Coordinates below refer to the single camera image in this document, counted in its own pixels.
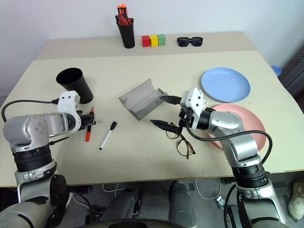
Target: pink plate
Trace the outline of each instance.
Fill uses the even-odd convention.
[[[220,104],[215,107],[213,107],[216,111],[220,112],[232,112],[237,114],[239,117],[241,117],[243,121],[243,125],[246,131],[250,130],[259,130],[259,131],[265,131],[265,128],[262,124],[262,122],[259,120],[259,118],[254,115],[251,111],[248,109],[245,109],[241,106],[234,105],[234,104]],[[266,136],[262,134],[252,134],[253,138],[255,139],[257,143],[257,148],[260,151],[266,142]],[[214,141],[216,145],[222,149],[222,146],[219,141]]]

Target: white wall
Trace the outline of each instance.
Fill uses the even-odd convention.
[[[271,65],[282,67],[304,42],[303,0],[1,0],[0,96],[49,39],[118,35],[118,3],[138,35],[243,31]]]

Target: yellow block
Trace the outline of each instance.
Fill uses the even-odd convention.
[[[157,38],[157,35],[151,35],[149,36],[150,38],[150,45],[151,47],[156,47],[158,46],[158,38]]]

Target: red marker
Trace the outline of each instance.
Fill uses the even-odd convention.
[[[92,110],[91,110],[90,114],[94,115],[94,107],[92,107]],[[91,125],[89,125],[89,126],[87,127],[86,137],[85,137],[85,141],[86,141],[86,142],[89,142],[89,141],[90,141],[90,137],[91,137],[91,128],[92,128]]]

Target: eyeglasses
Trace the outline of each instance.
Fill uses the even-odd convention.
[[[189,43],[192,43],[192,45],[195,47],[199,47],[203,43],[203,37],[179,37],[177,38],[177,42],[180,47],[186,47]]]
[[[174,133],[169,133],[166,131],[166,135],[169,139],[177,139],[179,138],[178,135],[174,134]],[[187,139],[185,139],[185,137],[181,134],[181,139],[177,142],[176,144],[176,149],[177,149],[177,152],[181,155],[181,156],[184,156],[186,157],[187,159],[189,159],[189,156],[192,155],[192,154],[195,154],[195,151],[193,149],[193,146],[190,144],[190,142],[188,142]],[[187,149],[184,149],[184,151],[182,152],[182,142],[185,143]]]

